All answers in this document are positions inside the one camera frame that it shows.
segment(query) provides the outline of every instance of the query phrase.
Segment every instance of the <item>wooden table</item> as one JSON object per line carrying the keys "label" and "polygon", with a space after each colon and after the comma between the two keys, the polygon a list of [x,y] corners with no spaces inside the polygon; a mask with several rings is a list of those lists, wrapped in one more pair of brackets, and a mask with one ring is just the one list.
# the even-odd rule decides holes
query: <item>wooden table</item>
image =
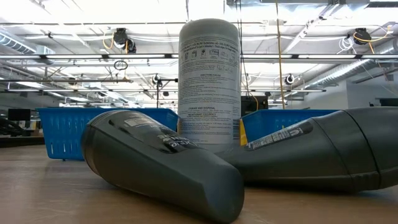
{"label": "wooden table", "polygon": [[[246,189],[238,223],[398,223],[398,187],[332,195]],[[0,222],[209,223],[177,207],[117,189],[85,162],[47,157],[44,146],[0,149]]]}

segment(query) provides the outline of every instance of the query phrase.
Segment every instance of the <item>blue plastic basket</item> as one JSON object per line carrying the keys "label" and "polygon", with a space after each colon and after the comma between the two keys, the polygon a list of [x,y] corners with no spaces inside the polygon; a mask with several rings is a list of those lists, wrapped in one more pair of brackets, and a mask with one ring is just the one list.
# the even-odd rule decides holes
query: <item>blue plastic basket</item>
{"label": "blue plastic basket", "polygon": [[[95,116],[120,109],[39,108],[45,147],[51,159],[83,160],[80,139],[86,124]],[[170,129],[176,130],[178,116],[170,109],[123,109],[144,113]]]}
{"label": "blue plastic basket", "polygon": [[259,110],[242,117],[248,142],[305,119],[323,116],[336,110]]}

